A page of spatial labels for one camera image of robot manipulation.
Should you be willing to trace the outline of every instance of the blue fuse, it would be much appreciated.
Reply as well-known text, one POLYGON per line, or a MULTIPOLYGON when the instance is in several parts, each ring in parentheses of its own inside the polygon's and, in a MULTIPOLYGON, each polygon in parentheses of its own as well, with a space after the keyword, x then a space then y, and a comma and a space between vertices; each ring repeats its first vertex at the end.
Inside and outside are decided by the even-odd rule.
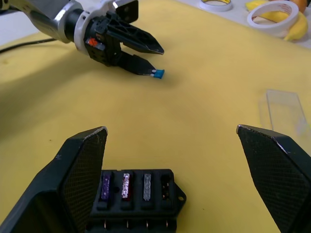
POLYGON ((150 74, 151 77, 162 79, 164 75, 164 70, 163 69, 153 69, 152 73, 150 74))

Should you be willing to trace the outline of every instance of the clear plastic box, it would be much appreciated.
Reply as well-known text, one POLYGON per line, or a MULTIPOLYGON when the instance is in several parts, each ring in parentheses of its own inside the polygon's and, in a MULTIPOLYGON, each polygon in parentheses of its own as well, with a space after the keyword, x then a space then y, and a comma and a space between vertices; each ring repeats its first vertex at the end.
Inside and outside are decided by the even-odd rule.
POLYGON ((297 93, 267 90, 259 101, 262 127, 291 137, 311 155, 311 129, 297 93))

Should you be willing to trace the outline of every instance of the black cable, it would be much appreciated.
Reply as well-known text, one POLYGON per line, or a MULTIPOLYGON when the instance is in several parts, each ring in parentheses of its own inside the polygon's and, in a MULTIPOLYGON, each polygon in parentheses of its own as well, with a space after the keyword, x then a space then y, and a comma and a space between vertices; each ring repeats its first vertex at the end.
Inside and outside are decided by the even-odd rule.
POLYGON ((26 42, 26 43, 21 43, 21 44, 17 44, 17 45, 13 45, 7 48, 4 48, 2 50, 0 50, 0 54, 3 52, 7 52, 22 46, 26 46, 26 45, 36 45, 36 44, 42 44, 42 43, 46 43, 46 42, 51 42, 51 41, 55 41, 56 39, 54 38, 50 38, 50 39, 44 39, 44 40, 36 40, 36 41, 30 41, 30 42, 26 42))

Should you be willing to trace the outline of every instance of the red fuse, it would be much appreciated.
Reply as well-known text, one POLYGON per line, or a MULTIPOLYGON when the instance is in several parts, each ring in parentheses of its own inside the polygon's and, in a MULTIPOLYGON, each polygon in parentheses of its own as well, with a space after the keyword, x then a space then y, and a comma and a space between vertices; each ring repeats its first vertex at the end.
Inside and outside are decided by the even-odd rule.
POLYGON ((123 174, 123 185, 122 185, 122 200, 130 200, 131 196, 131 179, 130 179, 130 174, 129 173, 124 173, 123 174))

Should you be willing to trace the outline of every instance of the purple fuse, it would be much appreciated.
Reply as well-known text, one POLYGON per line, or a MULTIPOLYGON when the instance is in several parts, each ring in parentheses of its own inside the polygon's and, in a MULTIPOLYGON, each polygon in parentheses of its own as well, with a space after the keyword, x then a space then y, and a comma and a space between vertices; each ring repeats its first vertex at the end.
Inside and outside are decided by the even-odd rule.
POLYGON ((102 184, 102 193, 101 193, 101 200, 108 201, 109 199, 109 187, 110 187, 110 175, 103 175, 103 184, 102 184))

